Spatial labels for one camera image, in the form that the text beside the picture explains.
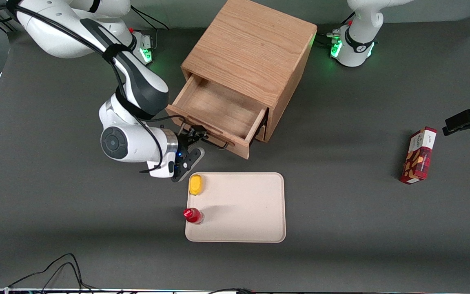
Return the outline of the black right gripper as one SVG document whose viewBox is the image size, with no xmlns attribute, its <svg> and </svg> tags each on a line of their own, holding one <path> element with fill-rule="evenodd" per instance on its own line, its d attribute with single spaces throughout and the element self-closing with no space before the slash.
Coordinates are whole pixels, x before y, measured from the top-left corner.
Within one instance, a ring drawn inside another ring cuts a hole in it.
<svg viewBox="0 0 470 294">
<path fill-rule="evenodd" d="M 191 125 L 189 130 L 177 133 L 178 149 L 175 161 L 198 161 L 198 150 L 190 149 L 197 142 L 206 140 L 207 130 L 203 125 Z"/>
</svg>

